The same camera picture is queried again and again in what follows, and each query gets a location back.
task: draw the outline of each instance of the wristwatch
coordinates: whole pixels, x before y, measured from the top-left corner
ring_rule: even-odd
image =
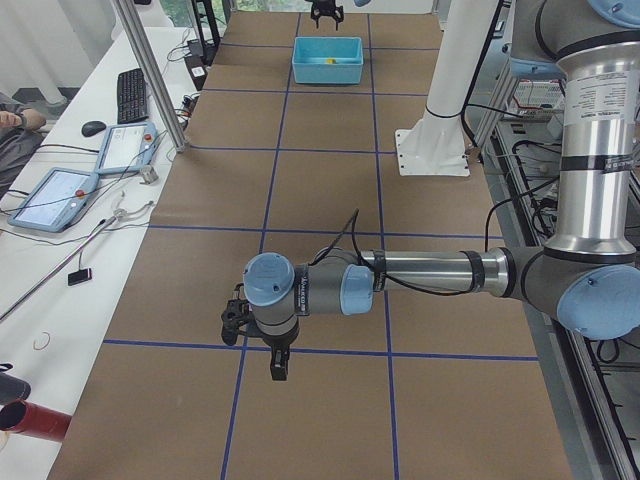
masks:
[[[20,117],[20,126],[18,128],[26,128],[27,127],[27,117],[25,117],[22,113],[16,114]]]

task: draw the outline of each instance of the red cup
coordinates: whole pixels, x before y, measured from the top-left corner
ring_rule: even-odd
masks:
[[[24,400],[8,403],[0,410],[0,430],[54,442],[64,440],[70,422],[71,415]]]

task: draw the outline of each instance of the black keyboard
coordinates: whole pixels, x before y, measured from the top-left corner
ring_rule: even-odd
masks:
[[[149,117],[147,87],[142,69],[134,68],[118,75],[118,123],[134,123]]]

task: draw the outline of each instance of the white desk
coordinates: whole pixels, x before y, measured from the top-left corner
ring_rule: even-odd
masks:
[[[166,60],[167,53],[180,43],[183,33],[184,28],[147,29],[158,65],[161,70],[165,69],[163,77],[175,107],[180,107],[183,95],[195,92],[184,63],[167,63]],[[84,138],[80,127],[90,120],[101,120],[107,125],[116,123],[117,76],[136,67],[128,40],[125,35],[120,35],[44,143],[98,149],[104,134]],[[158,132],[164,131],[153,99],[149,107],[150,120],[156,124]],[[54,166],[87,171],[94,168],[95,155],[76,154],[73,150],[57,147],[45,150],[62,153],[38,152],[16,179],[13,188],[31,191]],[[4,216],[0,219],[0,226],[53,242],[87,235],[101,219],[112,215],[112,204],[121,192],[126,194],[121,207],[128,211],[137,210],[150,200],[157,201],[171,168],[169,158],[173,155],[171,141],[165,136],[152,162],[160,177],[158,181],[152,185],[141,185],[140,177],[136,176],[118,182],[82,221],[65,232],[48,234],[16,229],[7,225]],[[101,185],[109,181],[112,180],[102,180]],[[19,203],[19,198],[5,196],[1,206],[11,209]],[[148,221],[149,213],[147,209],[136,220],[115,224],[114,227],[144,223]],[[67,274],[78,266],[77,259],[74,259],[0,324],[0,361],[13,363],[14,369],[10,373],[31,384],[30,402],[66,413],[74,412],[145,230],[145,227],[138,227],[101,235],[87,247],[82,257],[83,266],[93,269],[93,280],[74,287],[67,286]],[[0,311],[4,312],[78,243],[54,247],[0,234]],[[47,342],[46,348],[36,350]],[[105,412],[105,422],[109,421],[109,414]],[[54,442],[11,435],[0,451],[0,477],[3,480],[43,480],[59,448],[60,445]]]

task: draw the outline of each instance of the black mouse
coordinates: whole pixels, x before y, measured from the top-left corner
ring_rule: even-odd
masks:
[[[107,128],[107,124],[98,120],[87,122],[82,126],[82,135],[85,137],[93,137],[96,133],[100,133]]]

